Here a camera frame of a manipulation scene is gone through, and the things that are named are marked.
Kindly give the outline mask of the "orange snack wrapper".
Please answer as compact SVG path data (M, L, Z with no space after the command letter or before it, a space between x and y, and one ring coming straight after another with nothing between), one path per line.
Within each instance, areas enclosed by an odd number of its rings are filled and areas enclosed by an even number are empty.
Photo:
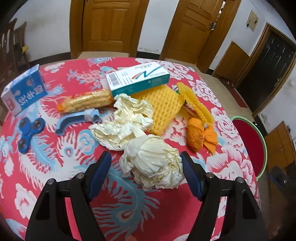
M190 118L187 125L187 144L195 152L205 147L211 154L215 154L218 145L218 136L213 126L204 127L198 118Z

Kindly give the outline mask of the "white paper ball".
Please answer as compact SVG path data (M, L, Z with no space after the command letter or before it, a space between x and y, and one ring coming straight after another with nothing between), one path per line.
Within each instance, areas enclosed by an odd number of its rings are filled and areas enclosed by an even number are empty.
M184 179L178 149L155 135L141 136L126 143L119 164L122 176L133 175L144 191L178 188Z

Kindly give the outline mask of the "blue plastic curved handle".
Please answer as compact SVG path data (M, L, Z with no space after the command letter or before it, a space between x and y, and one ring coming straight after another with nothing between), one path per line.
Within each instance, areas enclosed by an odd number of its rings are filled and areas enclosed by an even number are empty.
M90 108L76 113L63 115L56 124L55 133L62 136L66 128L78 123L95 123L100 120L100 113L98 109Z

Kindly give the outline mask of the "yellow foam net roll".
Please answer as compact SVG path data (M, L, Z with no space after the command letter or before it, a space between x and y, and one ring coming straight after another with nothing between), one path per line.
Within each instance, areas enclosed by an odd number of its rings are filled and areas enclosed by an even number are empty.
M177 83L177 88L180 95L184 97L187 104L191 106L191 109L194 110L196 116L198 116L203 124L206 124L207 126L212 125L214 123L212 114L206 108L206 106L204 106L204 104L198 100L198 97L193 92L193 90L182 82Z

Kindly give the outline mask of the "wooden sideboard cabinet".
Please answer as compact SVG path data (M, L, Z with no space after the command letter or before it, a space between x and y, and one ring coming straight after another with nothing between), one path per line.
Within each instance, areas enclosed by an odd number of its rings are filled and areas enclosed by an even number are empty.
M284 121L264 139L267 146L267 168L269 170L274 166L284 169L295 162L295 148Z

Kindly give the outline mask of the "cookie pack in wrapper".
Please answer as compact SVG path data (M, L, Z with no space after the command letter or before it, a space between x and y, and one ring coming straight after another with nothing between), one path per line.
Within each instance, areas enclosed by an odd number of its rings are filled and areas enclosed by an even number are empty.
M66 97L57 104L57 110L61 113L75 113L90 108L101 108L113 103L111 91L102 89Z

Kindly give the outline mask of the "crumpled white tissue paper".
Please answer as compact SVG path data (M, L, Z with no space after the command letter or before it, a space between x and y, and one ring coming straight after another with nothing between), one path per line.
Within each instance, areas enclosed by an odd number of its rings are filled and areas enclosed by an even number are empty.
M122 151L124 145L134 138L144 136L151 129L154 108L147 100L137 100L122 93L115 98L114 120L89 126L100 145L112 151Z

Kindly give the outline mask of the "yellow foam net sleeve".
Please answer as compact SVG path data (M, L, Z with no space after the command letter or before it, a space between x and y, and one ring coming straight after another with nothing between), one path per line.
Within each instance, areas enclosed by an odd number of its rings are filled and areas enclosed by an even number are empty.
M150 132L161 136L171 121L175 118L185 103L182 95L166 85L160 85L132 94L138 100L148 101L154 108L152 119L154 123Z

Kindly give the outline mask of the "dark entrance door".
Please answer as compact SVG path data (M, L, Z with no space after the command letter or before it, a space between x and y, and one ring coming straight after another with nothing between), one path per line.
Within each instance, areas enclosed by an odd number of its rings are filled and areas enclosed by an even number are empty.
M256 116L275 97L295 66L295 43L267 23L233 87Z

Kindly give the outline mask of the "teal white medicine box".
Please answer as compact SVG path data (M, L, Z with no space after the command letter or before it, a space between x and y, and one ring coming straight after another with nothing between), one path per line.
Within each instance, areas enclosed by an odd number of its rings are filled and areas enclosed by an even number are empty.
M109 73L106 79L113 97L125 93L133 95L159 85L167 84L170 73L156 62L123 68Z

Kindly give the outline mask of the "wooden chair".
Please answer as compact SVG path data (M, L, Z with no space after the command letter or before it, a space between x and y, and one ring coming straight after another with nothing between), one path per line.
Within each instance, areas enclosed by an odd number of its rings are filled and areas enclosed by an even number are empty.
M26 54L29 47L25 44L27 22L15 28L17 20L14 18L1 31L1 79L18 75L23 62L30 68Z

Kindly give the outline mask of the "right wooden door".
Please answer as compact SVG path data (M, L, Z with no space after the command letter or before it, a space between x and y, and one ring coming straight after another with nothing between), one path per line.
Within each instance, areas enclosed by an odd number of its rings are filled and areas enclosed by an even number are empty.
M160 59L192 63L205 73L234 21L241 1L179 1Z

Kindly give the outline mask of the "wooden door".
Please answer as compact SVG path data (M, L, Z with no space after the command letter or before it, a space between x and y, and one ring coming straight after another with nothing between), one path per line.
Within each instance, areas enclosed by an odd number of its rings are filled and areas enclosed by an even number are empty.
M241 1L179 1L160 59L192 63L205 73L234 21Z
M72 58L82 52L126 53L135 57L149 1L71 1Z

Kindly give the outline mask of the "left wooden door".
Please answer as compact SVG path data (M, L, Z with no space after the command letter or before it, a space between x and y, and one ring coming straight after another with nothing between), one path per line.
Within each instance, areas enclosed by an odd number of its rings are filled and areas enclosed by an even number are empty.
M135 57L149 1L71 1L72 58L82 52L126 53Z

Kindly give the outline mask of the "wall electrical box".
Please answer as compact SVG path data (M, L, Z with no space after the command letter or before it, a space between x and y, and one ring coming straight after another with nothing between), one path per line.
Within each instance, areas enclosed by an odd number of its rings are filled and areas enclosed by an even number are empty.
M258 16L253 10L251 10L249 13L248 19L246 21L246 27L250 28L250 30L254 32L257 26L257 23L258 23Z

